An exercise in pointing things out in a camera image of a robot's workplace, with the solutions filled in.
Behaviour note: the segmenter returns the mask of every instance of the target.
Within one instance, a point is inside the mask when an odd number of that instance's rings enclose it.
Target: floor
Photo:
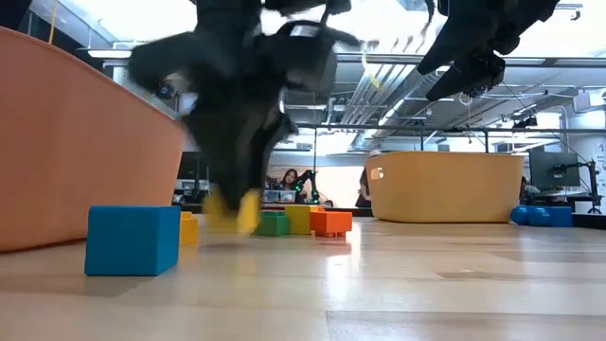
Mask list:
[[[82,243],[0,256],[0,340],[603,340],[606,232],[357,219],[346,240],[207,237],[158,278]]]

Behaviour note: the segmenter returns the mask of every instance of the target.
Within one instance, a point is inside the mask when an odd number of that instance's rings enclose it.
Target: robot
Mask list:
[[[559,2],[425,1],[430,22],[435,9],[448,19],[418,71],[427,74],[453,64],[427,94],[429,100],[490,90],[505,70],[494,50],[503,55],[513,51],[520,35],[534,22],[548,19]],[[326,7],[319,22],[291,21],[276,34],[260,32],[262,9],[289,17],[317,6]],[[197,0],[196,7],[193,32],[136,47],[129,73],[151,92],[172,73],[189,80],[199,97],[182,123],[217,184],[205,210],[217,218],[213,224],[247,232],[257,224],[270,152],[286,135],[296,133],[280,110],[283,89],[329,94],[337,64],[333,46],[361,42],[326,25],[330,15],[351,9],[350,0]]]

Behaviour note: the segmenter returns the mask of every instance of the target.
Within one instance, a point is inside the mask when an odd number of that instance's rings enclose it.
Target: orange foam block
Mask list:
[[[310,213],[310,223],[316,236],[343,237],[351,231],[353,216],[351,212],[319,211]]]

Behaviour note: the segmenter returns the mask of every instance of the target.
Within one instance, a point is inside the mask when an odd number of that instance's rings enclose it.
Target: pole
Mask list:
[[[318,130],[313,130],[313,173],[315,174],[315,159],[317,156]]]
[[[349,130],[393,130],[393,131],[441,131],[443,133],[546,133],[546,134],[606,134],[606,129],[520,129],[520,128],[482,128],[482,127],[442,127],[442,126],[388,126],[388,125],[358,125],[358,124],[312,124],[297,123],[299,128],[310,129],[349,129]]]
[[[484,131],[484,148],[486,153],[490,153],[489,149],[489,132]]]

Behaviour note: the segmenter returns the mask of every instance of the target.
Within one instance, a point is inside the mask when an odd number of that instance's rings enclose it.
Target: ceiling light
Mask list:
[[[88,50],[88,54],[100,59],[128,59],[131,57],[129,50]]]

